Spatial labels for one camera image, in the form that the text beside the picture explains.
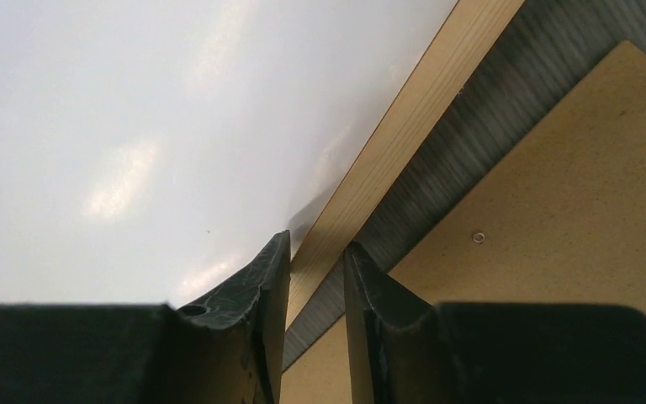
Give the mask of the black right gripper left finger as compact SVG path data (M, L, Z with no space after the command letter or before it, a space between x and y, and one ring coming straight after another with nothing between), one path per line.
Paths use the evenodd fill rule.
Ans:
M276 403L290 234L175 309L0 305L0 403Z

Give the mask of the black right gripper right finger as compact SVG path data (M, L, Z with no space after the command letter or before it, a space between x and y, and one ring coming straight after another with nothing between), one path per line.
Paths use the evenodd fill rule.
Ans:
M646 403L646 316L617 305L429 304L343 254L356 403Z

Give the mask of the illustrated photo print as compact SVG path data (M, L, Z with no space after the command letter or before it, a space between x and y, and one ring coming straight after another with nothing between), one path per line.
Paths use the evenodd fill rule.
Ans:
M0 302L180 306L299 242L452 1L0 1Z

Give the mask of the orange wooden picture frame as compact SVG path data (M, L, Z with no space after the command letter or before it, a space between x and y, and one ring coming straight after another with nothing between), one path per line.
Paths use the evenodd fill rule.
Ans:
M523 0L457 2L293 257L290 327Z

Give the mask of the brown backing board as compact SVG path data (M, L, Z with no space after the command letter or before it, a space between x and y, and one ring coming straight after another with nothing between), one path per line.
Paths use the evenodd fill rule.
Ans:
M646 55L605 56L387 275L445 301L646 316ZM356 403L346 316L283 376L285 403Z

